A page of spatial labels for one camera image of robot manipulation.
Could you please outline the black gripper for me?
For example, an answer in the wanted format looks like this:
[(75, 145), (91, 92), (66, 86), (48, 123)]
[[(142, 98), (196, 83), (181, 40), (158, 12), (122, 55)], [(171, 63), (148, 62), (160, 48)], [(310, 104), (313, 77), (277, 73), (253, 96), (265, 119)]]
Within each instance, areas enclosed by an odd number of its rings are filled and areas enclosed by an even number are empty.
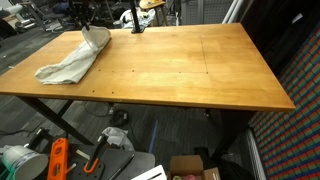
[(94, 19), (95, 8), (91, 5), (91, 0), (68, 0), (72, 14), (80, 21), (84, 22), (84, 27), (90, 31), (90, 21)]

